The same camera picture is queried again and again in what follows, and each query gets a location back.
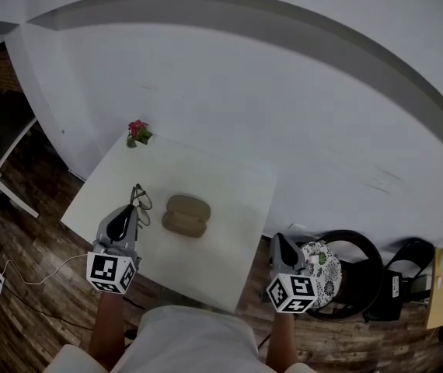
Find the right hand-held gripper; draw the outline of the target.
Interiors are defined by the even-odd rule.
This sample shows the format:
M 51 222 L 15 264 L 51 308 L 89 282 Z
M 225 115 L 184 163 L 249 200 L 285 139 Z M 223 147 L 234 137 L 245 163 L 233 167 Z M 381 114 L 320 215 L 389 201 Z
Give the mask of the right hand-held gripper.
M 277 313 L 306 312 L 318 299 L 318 291 L 309 268 L 301 267 L 305 256 L 298 243 L 282 233 L 275 234 L 270 241 L 270 259 L 266 299 Z M 293 269 L 284 269 L 284 265 Z

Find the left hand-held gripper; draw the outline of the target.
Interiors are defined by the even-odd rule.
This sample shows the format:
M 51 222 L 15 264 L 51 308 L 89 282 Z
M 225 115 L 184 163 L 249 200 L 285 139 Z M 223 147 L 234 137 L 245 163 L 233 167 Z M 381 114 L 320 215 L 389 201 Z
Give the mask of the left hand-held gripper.
M 97 290 L 125 295 L 141 258 L 135 249 L 138 213 L 131 204 L 109 213 L 98 226 L 87 254 L 86 279 Z

